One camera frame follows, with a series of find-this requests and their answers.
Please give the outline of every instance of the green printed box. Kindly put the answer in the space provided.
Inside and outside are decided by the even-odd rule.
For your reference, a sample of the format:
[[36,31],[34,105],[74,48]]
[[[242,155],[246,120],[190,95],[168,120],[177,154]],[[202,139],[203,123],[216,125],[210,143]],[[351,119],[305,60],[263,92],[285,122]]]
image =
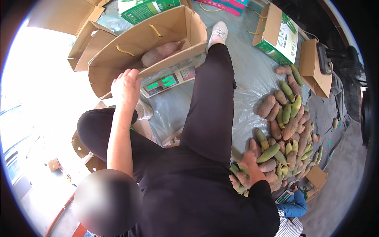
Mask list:
[[270,3],[261,12],[253,46],[280,65],[295,63],[298,48],[299,26],[282,10]]
[[180,0],[118,0],[119,14],[133,25],[162,11],[180,6]]

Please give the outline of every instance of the striped shirt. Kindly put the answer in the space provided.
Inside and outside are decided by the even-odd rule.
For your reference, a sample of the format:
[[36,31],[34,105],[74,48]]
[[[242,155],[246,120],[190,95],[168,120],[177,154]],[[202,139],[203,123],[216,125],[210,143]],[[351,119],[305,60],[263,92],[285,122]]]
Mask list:
[[276,233],[275,237],[299,237],[303,231],[303,225],[300,220],[295,217],[291,222],[288,218],[285,217],[282,210],[278,210],[280,225],[279,230]]

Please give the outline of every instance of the shoe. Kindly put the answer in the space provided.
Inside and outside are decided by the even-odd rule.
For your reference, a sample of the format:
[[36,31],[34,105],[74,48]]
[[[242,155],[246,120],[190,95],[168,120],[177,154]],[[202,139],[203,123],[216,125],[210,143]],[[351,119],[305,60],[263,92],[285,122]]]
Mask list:
[[228,28],[226,27],[226,24],[223,21],[219,21],[213,26],[211,38],[209,39],[208,46],[206,48],[206,53],[208,53],[208,49],[213,45],[212,39],[214,37],[221,37],[221,39],[225,43],[226,38],[228,37]]
[[300,180],[297,179],[295,181],[290,182],[287,187],[289,190],[293,192],[296,186],[299,188],[299,185],[300,185]]
[[138,120],[151,119],[151,117],[154,114],[153,109],[146,103],[142,102],[142,100],[140,99],[138,99],[136,111],[138,115]]

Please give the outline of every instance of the hand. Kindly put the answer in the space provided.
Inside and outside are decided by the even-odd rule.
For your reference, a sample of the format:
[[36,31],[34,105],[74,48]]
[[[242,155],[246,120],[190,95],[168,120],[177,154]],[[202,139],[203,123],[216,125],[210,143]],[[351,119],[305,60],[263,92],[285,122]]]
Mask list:
[[249,168],[250,166],[257,166],[257,157],[254,152],[247,151],[242,153],[243,158],[240,162],[241,165],[245,166],[246,168]]
[[143,78],[136,79],[139,71],[127,69],[114,79],[111,86],[112,96],[116,99],[116,108],[133,111],[139,99],[139,87]]

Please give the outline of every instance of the gray floor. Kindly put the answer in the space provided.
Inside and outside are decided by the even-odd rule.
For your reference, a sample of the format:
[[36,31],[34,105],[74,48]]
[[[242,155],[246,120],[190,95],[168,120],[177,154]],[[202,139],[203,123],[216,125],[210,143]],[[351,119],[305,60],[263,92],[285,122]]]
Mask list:
[[331,236],[346,215],[360,186],[367,150],[362,146],[360,124],[353,121],[337,145],[325,171],[328,180],[300,217],[303,233]]

